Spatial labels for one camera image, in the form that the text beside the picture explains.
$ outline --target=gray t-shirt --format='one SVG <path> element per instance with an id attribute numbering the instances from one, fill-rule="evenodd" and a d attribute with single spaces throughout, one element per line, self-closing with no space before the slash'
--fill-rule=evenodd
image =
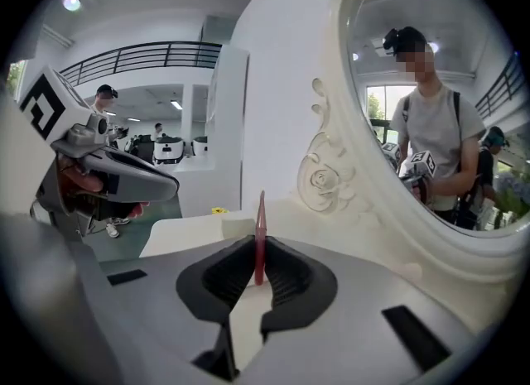
<path id="1" fill-rule="evenodd" d="M 476 108 L 460 96 L 460 131 L 456 120 L 453 91 L 442 85 L 438 94 L 425 98 L 415 88 L 409 95 L 408 120 L 403 118 L 405 98 L 397 103 L 390 128 L 408 137 L 412 151 L 430 151 L 436 163 L 435 178 L 456 173 L 460 163 L 460 144 L 484 131 Z M 433 199 L 431 208 L 446 211 L 455 205 L 455 196 Z"/>

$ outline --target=black railing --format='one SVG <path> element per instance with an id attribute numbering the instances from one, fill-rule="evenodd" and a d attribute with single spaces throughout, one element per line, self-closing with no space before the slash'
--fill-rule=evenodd
<path id="1" fill-rule="evenodd" d="M 123 71 L 155 67 L 200 67 L 213 69 L 221 51 L 220 44 L 205 42 L 152 42 L 124 46 L 87 58 L 61 71 L 77 86 Z"/>
<path id="2" fill-rule="evenodd" d="M 524 85 L 523 69 L 518 60 L 518 53 L 514 52 L 493 86 L 475 105 L 480 117 L 491 116 L 501 105 L 512 99 Z"/>

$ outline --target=floor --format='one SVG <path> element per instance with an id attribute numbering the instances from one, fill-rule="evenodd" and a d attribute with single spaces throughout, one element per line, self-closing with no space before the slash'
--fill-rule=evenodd
<path id="1" fill-rule="evenodd" d="M 151 228 L 155 222 L 163 219 L 180 219 L 181 206 L 178 197 L 160 203 L 151 203 L 144 208 L 143 216 L 132 219 L 129 224 L 117 226 L 120 233 L 117 238 L 110 238 L 105 230 L 105 222 L 97 222 L 93 232 L 83 237 L 100 262 L 138 258 L 146 246 Z"/>

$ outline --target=mirror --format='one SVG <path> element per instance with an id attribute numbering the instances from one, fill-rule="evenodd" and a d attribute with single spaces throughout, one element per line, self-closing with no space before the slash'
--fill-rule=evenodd
<path id="1" fill-rule="evenodd" d="M 524 222 L 528 87 L 481 0 L 363 0 L 348 52 L 374 137 L 417 199 L 461 231 Z"/>

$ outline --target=man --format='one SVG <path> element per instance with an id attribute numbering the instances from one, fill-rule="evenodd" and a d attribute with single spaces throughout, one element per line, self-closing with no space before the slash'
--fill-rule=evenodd
<path id="1" fill-rule="evenodd" d="M 460 198 L 456 226 L 473 230 L 484 199 L 487 198 L 497 204 L 497 193 L 493 187 L 494 156 L 501 152 L 504 144 L 503 131 L 497 126 L 491 127 L 480 147 L 475 184 Z"/>
<path id="2" fill-rule="evenodd" d="M 151 135 L 151 140 L 156 141 L 162 136 L 162 123 L 155 124 L 155 132 Z"/>
<path id="3" fill-rule="evenodd" d="M 484 124 L 475 107 L 440 82 L 434 53 L 418 30 L 410 26 L 392 29 L 383 45 L 393 49 L 399 67 L 417 83 L 397 103 L 390 128 L 398 132 L 402 154 L 407 154 L 409 143 L 414 153 L 431 152 L 437 168 L 429 184 L 429 208 L 453 223 L 456 196 L 470 190 L 475 182 L 478 136 Z"/>
<path id="4" fill-rule="evenodd" d="M 96 92 L 96 100 L 92 105 L 92 109 L 98 113 L 103 114 L 107 118 L 107 124 L 110 125 L 110 120 L 108 119 L 108 114 L 104 112 L 106 108 L 109 108 L 113 104 L 113 99 L 118 97 L 118 92 L 111 88 L 107 84 L 102 84 L 99 86 L 98 91 Z M 123 137 L 122 130 L 109 129 L 107 133 L 108 143 L 114 142 L 117 138 Z M 130 219 L 120 219 L 118 217 L 113 217 L 107 220 L 107 233 L 110 238 L 117 238 L 119 236 L 119 231 L 116 229 L 116 226 L 127 224 Z"/>

